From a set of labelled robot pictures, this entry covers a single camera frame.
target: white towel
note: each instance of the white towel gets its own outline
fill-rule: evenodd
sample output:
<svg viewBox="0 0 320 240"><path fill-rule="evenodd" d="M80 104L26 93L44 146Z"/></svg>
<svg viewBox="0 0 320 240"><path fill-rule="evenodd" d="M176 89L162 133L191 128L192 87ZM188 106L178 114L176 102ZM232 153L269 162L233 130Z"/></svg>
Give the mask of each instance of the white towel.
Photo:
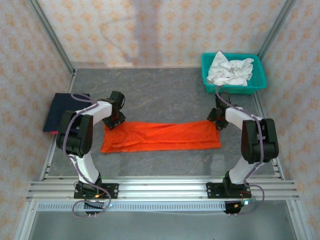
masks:
<svg viewBox="0 0 320 240"><path fill-rule="evenodd" d="M231 60L218 52L210 66L207 83L214 85L238 85L248 86L247 81L252 77L254 60L246 58L245 60Z"/></svg>

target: dark blue cloth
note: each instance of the dark blue cloth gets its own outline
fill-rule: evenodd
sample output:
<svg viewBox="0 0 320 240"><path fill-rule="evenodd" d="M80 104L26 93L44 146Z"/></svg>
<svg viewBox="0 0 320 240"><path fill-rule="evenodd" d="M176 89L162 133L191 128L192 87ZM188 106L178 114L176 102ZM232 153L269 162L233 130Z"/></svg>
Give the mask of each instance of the dark blue cloth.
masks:
<svg viewBox="0 0 320 240"><path fill-rule="evenodd" d="M79 99L86 99L83 96L76 95ZM71 97L71 93L56 93L51 103L49 113L43 127L44 132L58 131L61 118L66 110L77 111L91 106L90 102L75 100Z"/></svg>

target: floral wallpaper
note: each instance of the floral wallpaper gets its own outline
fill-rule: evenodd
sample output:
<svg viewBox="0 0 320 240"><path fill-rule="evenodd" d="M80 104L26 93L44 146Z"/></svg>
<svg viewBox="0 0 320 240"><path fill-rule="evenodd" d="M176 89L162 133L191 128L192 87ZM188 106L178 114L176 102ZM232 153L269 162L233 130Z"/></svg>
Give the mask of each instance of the floral wallpaper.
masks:
<svg viewBox="0 0 320 240"><path fill-rule="evenodd" d="M263 107L276 122L281 161L320 236L320 5L298 0L265 59Z"/></svg>
<svg viewBox="0 0 320 240"><path fill-rule="evenodd" d="M285 0L39 0L75 68L198 67L257 54Z"/></svg>
<svg viewBox="0 0 320 240"><path fill-rule="evenodd" d="M26 0L0 1L0 239L11 240L50 144L42 133L70 75Z"/></svg>

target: red towel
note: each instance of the red towel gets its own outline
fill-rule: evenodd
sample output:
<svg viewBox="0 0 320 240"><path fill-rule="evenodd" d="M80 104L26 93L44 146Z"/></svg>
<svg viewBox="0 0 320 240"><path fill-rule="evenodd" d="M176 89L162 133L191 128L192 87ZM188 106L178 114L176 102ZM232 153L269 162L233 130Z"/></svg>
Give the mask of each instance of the red towel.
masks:
<svg viewBox="0 0 320 240"><path fill-rule="evenodd" d="M104 126L102 153L202 150L220 148L216 125L208 120L188 123L125 121L115 129Z"/></svg>

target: teal basket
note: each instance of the teal basket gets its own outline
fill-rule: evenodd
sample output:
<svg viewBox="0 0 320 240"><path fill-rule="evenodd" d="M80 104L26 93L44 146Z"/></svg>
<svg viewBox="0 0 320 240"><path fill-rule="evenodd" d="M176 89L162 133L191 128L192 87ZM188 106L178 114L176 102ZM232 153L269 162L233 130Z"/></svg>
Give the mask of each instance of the teal basket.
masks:
<svg viewBox="0 0 320 240"><path fill-rule="evenodd" d="M225 90L230 94L254 94L259 89L265 89L267 87L267 79L265 76L264 68L262 67L259 57L253 54L241 54L241 53L224 53L225 57L231 60L245 60L251 58L254 60L252 77L247 81L248 86L236 86L236 85L224 85ZM216 85L207 83L208 72L211 67L212 62L216 53L203 53L201 58L201 69L203 83L205 85L205 90L208 93L216 92Z"/></svg>

